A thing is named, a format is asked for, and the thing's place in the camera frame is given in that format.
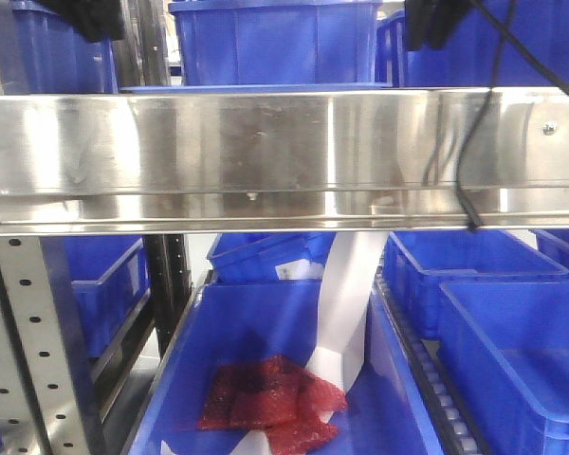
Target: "metal rail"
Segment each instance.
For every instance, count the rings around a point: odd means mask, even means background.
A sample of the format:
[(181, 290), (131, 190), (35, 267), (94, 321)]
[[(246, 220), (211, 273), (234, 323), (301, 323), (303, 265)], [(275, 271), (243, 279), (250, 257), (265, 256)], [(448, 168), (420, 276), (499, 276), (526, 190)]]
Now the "metal rail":
[[(0, 97), (0, 235), (462, 227), (484, 95)], [(569, 225), (569, 99), (498, 89), (462, 178), (489, 226)]]

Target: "screw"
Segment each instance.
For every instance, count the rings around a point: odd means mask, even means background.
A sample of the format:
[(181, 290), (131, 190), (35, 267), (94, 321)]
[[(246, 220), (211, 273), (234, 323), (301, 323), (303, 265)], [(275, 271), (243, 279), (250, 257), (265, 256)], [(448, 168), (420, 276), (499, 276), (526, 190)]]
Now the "screw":
[(558, 128), (559, 126), (555, 121), (546, 121), (541, 130), (545, 135), (552, 136), (557, 132)]

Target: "blue bin rim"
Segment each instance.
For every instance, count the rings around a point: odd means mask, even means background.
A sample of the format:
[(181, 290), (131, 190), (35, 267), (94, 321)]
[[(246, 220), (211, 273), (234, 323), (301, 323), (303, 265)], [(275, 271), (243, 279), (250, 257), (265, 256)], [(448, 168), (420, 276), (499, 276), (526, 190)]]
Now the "blue bin rim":
[(13, 11), (38, 11), (45, 14), (52, 14), (53, 16), (58, 16), (58, 14), (50, 8), (47, 8), (39, 3), (32, 0), (10, 0), (10, 6)]
[(296, 239), (299, 235), (300, 235), (299, 232), (280, 232), (276, 233), (275, 236), (266, 237), (265, 239), (256, 240), (255, 242), (250, 242), (248, 244), (240, 245), (235, 248), (229, 249), (228, 251), (223, 251), (219, 254), (215, 254), (215, 249), (217, 249), (217, 247), (221, 242), (221, 234), (220, 234), (213, 241), (211, 249), (207, 253), (207, 259), (209, 261), (214, 261), (214, 260), (224, 261), (224, 263), (221, 264), (221, 266), (235, 264), (240, 262), (241, 259), (247, 259), (257, 255), (257, 251), (254, 250), (251, 246), (258, 246), (258, 247), (275, 246), (277, 244), (288, 242), (289, 240), (292, 239)]
[[(535, 248), (532, 248), (531, 246), (529, 246), (528, 244), (526, 244), (525, 242), (523, 242), (521, 239), (515, 237), (514, 235), (510, 234), (509, 232), (506, 232), (504, 230), (490, 230), (489, 232), (498, 232), (500, 236), (502, 237), (506, 237), (506, 239), (508, 241), (510, 241), (511, 243), (517, 244), (519, 246), (523, 246), (526, 247), (527, 249), (530, 249), (531, 252), (533, 254), (535, 254), (536, 256), (538, 256), (541, 260), (543, 260), (545, 263), (549, 263), (550, 265), (552, 265), (552, 270), (548, 271), (548, 272), (541, 272), (541, 274), (544, 275), (548, 275), (550, 277), (552, 276), (565, 276), (569, 274), (569, 269), (559, 263), (557, 263), (555, 260), (549, 258), (548, 256), (546, 256), (545, 254), (543, 254), (541, 251), (538, 251)], [(389, 239), (392, 239), (393, 242), (396, 243), (396, 246), (403, 252), (403, 254), (405, 255), (405, 257), (413, 264), (413, 266), (420, 271), (421, 273), (425, 274), (425, 275), (431, 275), (431, 276), (440, 276), (440, 275), (450, 275), (451, 274), (451, 270), (449, 269), (438, 269), (438, 270), (434, 270), (434, 269), (430, 269), (430, 268), (424, 268), (422, 266), (422, 264), (420, 264), (417, 259), (414, 257), (414, 255), (411, 253), (411, 251), (409, 251), (408, 248), (405, 247), (405, 244), (402, 242), (402, 240), (400, 240), (400, 238), (398, 238), (398, 236), (396, 235), (396, 232), (391, 232), (390, 233), (390, 237)], [(458, 272), (463, 272), (466, 269), (455, 269)], [(518, 271), (518, 272), (498, 272), (497, 275), (498, 276), (511, 276), (511, 277), (521, 277), (523, 275), (535, 275), (536, 272), (535, 271), (527, 271), (527, 272), (522, 272), (522, 271)]]
[(73, 286), (97, 286), (101, 285), (107, 281), (107, 279), (114, 273), (114, 271), (119, 268), (122, 264), (126, 261), (131, 259), (135, 254), (137, 254), (143, 248), (143, 239), (138, 239), (135, 241), (131, 246), (126, 248), (120, 255), (120, 257), (109, 266), (107, 270), (103, 272), (103, 274), (98, 277), (96, 280), (72, 280)]
[(564, 248), (567, 253), (569, 253), (569, 242), (564, 241), (557, 234), (553, 233), (550, 229), (531, 229), (536, 237), (550, 240), (555, 243), (558, 247)]
[(169, 12), (200, 11), (204, 9), (255, 9), (287, 7), (326, 7), (331, 5), (374, 5), (383, 0), (176, 0), (169, 4)]
[(462, 320), (468, 325), (468, 327), (474, 332), (474, 334), (481, 340), (486, 349), (495, 358), (497, 363), (502, 367), (508, 379), (514, 387), (523, 395), (525, 401), (529, 407), (538, 413), (541, 417), (545, 417), (548, 420), (553, 420), (558, 423), (569, 424), (569, 414), (562, 414), (559, 412), (552, 412), (546, 409), (538, 399), (538, 397), (526, 386), (525, 382), (521, 379), (519, 374), (512, 368), (512, 365), (505, 359), (505, 357), (500, 353), (499, 349), (491, 338), (485, 333), (481, 326), (474, 320), (470, 312), (466, 309), (464, 304), (459, 301), (455, 295), (456, 287), (465, 286), (501, 286), (501, 287), (518, 287), (518, 286), (569, 286), (569, 280), (564, 282), (443, 282), (440, 284), (442, 292), (447, 296), (444, 299), (445, 304), (450, 304), (453, 306), (455, 311), (457, 311), (462, 318)]
[(258, 93), (314, 93), (314, 92), (346, 92), (360, 90), (392, 89), (385, 82), (342, 82), (342, 83), (286, 83), (286, 84), (244, 84), (244, 85), (143, 85), (139, 87), (122, 87), (120, 93), (137, 95), (176, 95), (176, 94), (247, 94)]

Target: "white label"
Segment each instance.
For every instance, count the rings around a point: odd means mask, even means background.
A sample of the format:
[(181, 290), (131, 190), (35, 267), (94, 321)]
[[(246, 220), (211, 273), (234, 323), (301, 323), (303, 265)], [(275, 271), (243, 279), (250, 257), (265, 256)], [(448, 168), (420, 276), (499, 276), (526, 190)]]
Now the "white label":
[(290, 263), (276, 265), (279, 280), (319, 280), (324, 272), (324, 265), (299, 259)]
[(141, 283), (139, 282), (139, 260), (137, 257), (133, 258), (127, 264), (129, 275), (131, 276), (131, 287), (133, 288), (133, 295), (139, 292)]

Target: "black object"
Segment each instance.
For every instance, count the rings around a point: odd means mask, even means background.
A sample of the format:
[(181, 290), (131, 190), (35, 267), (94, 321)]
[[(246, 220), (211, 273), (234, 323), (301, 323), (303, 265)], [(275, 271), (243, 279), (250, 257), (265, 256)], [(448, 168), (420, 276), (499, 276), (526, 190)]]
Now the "black object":
[(469, 0), (405, 0), (407, 50), (442, 49), (471, 9)]
[(119, 0), (37, 1), (59, 14), (90, 43), (96, 43), (104, 38), (121, 40), (124, 37)]

